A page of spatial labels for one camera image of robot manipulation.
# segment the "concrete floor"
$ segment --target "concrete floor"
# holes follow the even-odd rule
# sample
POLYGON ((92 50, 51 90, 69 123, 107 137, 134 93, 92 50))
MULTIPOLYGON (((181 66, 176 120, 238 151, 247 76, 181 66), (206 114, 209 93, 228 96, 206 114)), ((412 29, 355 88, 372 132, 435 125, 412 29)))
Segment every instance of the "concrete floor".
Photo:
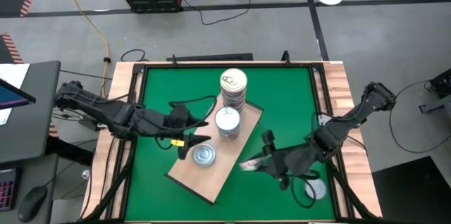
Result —
MULTIPOLYGON (((193 5, 243 4, 245 0, 188 0, 193 5)), ((253 3, 307 0, 252 0, 253 3)), ((124 9, 125 0, 79 0, 85 10, 124 9)), ((426 80, 451 65, 451 4, 320 7, 318 11, 328 55, 344 61, 354 101, 370 81, 398 92, 426 80)), ((72 0, 34 0, 30 12, 76 11, 72 0)), ((205 20, 241 11, 207 11, 205 20)), ((99 15, 90 17, 105 34, 113 62, 129 49, 144 49, 146 58, 161 61, 176 56, 252 52, 256 60, 278 60, 288 50, 292 60, 321 60, 308 8, 252 9, 237 19, 212 26, 200 23, 198 12, 159 15, 99 15)), ((0 32, 9 32, 24 61, 60 60, 62 68, 101 75, 104 47, 81 16, 0 19, 0 32)), ((110 66, 112 76, 114 64, 110 66)), ((60 82, 80 80, 98 92, 101 81, 61 73, 60 82)), ((432 147, 451 133, 450 120, 437 112, 421 115, 418 105, 435 99, 422 85, 400 96, 393 126, 401 144, 413 150, 432 147)), ((77 123, 55 121, 62 138, 80 142, 95 133, 77 123)), ((410 154, 397 147, 388 130, 388 114, 376 113, 362 126, 372 171, 431 155, 451 183, 451 143, 425 153, 410 154)), ((67 162, 60 162, 64 168, 67 162)), ((74 165, 56 183, 55 199, 82 182, 82 166, 74 165)), ((72 193, 84 193, 84 187, 72 193)), ((56 200, 52 223, 75 220, 82 198, 56 200)))

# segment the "green table surface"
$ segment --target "green table surface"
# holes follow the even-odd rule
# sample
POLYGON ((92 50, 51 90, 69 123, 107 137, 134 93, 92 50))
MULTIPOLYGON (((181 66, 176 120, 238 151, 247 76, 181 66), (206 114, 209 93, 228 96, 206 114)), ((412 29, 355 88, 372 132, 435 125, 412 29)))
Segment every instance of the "green table surface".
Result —
MULTIPOLYGON (((154 139, 140 137, 135 152, 126 220, 333 220, 330 193, 311 209, 299 207, 290 190, 280 191, 277 179, 265 173, 243 172, 238 163, 261 151, 261 134, 271 129, 278 148, 304 142, 311 132, 315 112, 308 68, 241 68, 247 75, 247 99, 264 108, 240 157, 213 206, 164 176, 177 159, 177 149, 157 147, 154 139)), ((219 77, 225 68, 152 68, 148 71, 143 104, 169 113, 169 101, 219 94, 219 77)), ((204 117, 211 100, 187 107, 204 117)), ((315 163, 312 169, 328 185, 326 167, 315 163)), ((304 183, 297 180, 300 201, 308 204, 304 183)))

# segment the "white paper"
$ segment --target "white paper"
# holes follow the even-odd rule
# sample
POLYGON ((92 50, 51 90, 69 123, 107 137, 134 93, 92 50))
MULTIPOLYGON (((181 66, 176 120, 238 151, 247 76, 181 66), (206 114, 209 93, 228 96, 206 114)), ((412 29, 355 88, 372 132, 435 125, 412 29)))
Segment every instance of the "white paper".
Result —
MULTIPOLYGON (((0 79, 20 89, 30 64, 0 64, 0 79)), ((6 124, 12 108, 0 110, 0 125, 6 124)))

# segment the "canned food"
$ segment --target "canned food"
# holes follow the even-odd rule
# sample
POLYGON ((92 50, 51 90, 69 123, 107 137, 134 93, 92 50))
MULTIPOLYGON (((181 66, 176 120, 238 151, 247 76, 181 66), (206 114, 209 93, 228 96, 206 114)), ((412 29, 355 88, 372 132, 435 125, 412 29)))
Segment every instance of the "canned food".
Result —
POLYGON ((232 107, 223 107, 216 112, 216 126, 221 139, 232 141, 240 134, 240 114, 232 107))
MULTIPOLYGON (((313 189, 315 191, 316 199, 322 199, 327 195, 326 184, 323 182, 323 180, 315 179, 315 180, 307 180, 307 181, 313 187, 313 189)), ((313 199, 313 197, 314 197, 313 192, 311 190, 311 187, 307 183, 304 184, 304 189, 305 189, 305 193, 307 193, 307 195, 311 199, 313 199)))
POLYGON ((240 113, 246 101, 246 74, 240 69, 227 69, 221 74, 219 82, 224 106, 233 107, 240 113))
POLYGON ((214 148, 209 144, 200 144, 194 148, 192 159, 201 167, 210 166, 216 157, 214 148))

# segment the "computer mouse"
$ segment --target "computer mouse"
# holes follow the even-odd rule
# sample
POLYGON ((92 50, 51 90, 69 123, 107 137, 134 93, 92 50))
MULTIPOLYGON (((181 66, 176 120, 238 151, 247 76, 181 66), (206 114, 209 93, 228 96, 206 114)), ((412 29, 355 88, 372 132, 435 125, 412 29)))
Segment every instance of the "computer mouse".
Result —
POLYGON ((27 195, 25 195, 20 203, 18 211, 18 218, 20 222, 29 222, 36 216, 46 195, 47 188, 42 186, 34 187, 27 193, 27 195))

